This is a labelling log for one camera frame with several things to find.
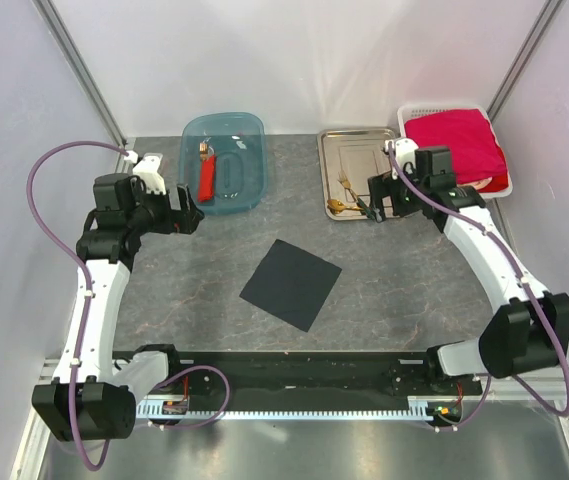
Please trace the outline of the gold spoon green handle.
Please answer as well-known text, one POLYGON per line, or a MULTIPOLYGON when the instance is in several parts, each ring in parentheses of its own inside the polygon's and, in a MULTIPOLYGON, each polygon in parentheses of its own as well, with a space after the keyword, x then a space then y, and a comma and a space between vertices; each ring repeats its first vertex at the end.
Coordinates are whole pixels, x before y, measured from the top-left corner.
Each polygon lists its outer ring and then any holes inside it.
POLYGON ((328 199, 326 203, 327 208, 335 215, 340 214, 344 211, 356 211, 362 212, 363 208, 357 205, 347 205, 338 199, 328 199))

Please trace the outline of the black paper napkin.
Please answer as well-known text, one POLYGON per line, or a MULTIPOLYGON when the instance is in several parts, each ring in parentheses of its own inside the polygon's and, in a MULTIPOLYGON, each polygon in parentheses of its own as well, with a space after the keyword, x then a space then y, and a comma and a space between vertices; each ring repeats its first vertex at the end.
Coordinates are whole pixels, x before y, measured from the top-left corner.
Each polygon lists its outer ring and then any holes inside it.
POLYGON ((339 266, 277 239, 240 297, 307 333, 341 272, 339 266))

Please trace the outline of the gold fork green handle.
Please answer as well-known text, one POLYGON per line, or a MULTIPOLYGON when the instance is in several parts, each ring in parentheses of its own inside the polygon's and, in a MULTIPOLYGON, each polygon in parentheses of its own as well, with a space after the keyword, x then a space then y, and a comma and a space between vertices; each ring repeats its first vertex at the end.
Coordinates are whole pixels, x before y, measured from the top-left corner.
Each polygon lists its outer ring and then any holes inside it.
POLYGON ((350 194, 355 204, 360 208, 360 211, 365 215, 369 215, 368 206, 364 203, 363 200, 360 199, 359 195, 352 188, 351 182, 343 170, 338 173, 338 181, 341 186, 350 194))

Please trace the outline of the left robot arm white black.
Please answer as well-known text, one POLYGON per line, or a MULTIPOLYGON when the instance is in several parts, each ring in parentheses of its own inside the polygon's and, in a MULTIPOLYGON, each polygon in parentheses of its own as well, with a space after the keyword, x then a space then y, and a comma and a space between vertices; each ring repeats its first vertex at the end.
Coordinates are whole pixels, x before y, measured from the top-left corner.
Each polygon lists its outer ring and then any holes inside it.
POLYGON ((152 390, 172 393, 183 382, 172 344, 147 344, 128 364, 114 365, 120 303, 145 234, 192 234, 203 219, 190 190, 177 185, 178 209, 168 191, 154 191, 138 175, 100 176, 93 184, 95 207, 85 220, 75 255, 78 290, 63 354, 32 405, 62 442, 127 438, 138 404, 152 390))

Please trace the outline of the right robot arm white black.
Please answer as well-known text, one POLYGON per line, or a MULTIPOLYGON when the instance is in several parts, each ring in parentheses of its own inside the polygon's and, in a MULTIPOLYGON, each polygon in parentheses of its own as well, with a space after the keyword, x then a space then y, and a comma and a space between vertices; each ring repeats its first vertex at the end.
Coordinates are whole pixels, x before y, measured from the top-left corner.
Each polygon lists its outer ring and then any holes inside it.
POLYGON ((497 379, 545 368, 566 367, 569 296, 553 294, 524 266, 497 230, 483 197, 457 182, 452 153, 443 146, 420 148, 410 139, 383 147, 389 171, 368 180, 377 221, 392 212, 422 212, 460 251, 483 287, 492 317, 478 338, 431 347, 422 381, 441 394, 459 376, 489 374, 497 379))

